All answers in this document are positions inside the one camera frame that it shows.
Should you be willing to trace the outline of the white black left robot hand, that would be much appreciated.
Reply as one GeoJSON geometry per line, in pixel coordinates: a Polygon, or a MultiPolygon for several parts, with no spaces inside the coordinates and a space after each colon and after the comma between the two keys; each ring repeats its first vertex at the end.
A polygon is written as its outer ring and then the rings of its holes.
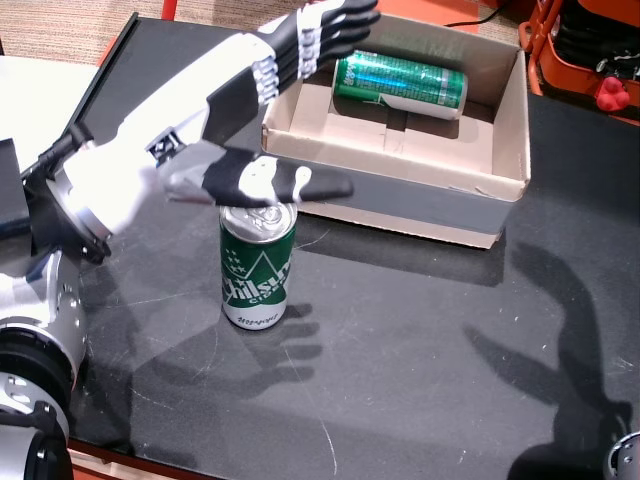
{"type": "Polygon", "coordinates": [[[350,55],[372,1],[307,4],[208,50],[131,111],[107,143],[83,143],[48,185],[77,231],[106,240],[157,189],[175,201],[261,208],[348,197],[348,176],[228,141],[295,82],[350,55]]]}

